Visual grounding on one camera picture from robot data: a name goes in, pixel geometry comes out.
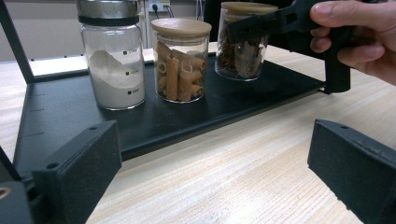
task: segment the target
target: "black platform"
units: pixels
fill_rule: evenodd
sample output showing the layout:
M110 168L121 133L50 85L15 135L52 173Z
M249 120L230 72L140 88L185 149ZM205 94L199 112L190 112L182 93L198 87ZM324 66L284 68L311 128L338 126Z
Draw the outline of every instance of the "black platform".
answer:
M96 105L89 77L29 84L26 91L14 165L21 175L84 129L116 119L122 159L127 161L262 111L318 92L324 82L265 62L259 79L239 82L207 63L205 96L174 104L154 92L153 63L146 64L146 101L130 110L110 111Z

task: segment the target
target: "gripper handle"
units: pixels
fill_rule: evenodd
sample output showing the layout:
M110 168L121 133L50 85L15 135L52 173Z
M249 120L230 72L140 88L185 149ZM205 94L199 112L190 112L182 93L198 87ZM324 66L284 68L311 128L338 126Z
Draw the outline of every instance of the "gripper handle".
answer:
M348 45L351 27L333 28L330 33L332 46L325 51L326 93L343 92L350 89L350 67L340 63L338 50Z

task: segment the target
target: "flour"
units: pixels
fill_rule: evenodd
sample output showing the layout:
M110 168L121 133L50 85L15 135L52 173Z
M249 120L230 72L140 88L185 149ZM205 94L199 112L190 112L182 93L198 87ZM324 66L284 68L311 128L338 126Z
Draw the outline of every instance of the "flour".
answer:
M89 59L91 81L97 103L105 108L123 109L145 99L143 62L122 64L105 50Z

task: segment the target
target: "wooden lid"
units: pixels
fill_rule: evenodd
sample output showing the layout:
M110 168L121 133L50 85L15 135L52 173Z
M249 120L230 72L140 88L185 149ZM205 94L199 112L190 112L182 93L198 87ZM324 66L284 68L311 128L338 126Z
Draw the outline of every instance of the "wooden lid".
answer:
M179 18L158 19L151 22L151 27L169 35L208 35L212 29L209 23Z
M266 14L277 11L276 6L261 4L261 3L249 3L249 2L223 2L221 8L231 10L234 13L254 13L254 14Z

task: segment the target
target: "light wood surface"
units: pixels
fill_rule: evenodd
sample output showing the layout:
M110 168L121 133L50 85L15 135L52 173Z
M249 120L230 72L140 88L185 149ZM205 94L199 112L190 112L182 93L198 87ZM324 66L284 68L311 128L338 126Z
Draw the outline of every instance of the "light wood surface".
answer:
M324 79L320 60L273 47L265 59ZM25 84L15 63L1 63L0 75L0 145L12 159ZM352 71L348 92L317 93L127 161L88 223L360 223L308 169L314 121L396 148L395 97L394 86Z

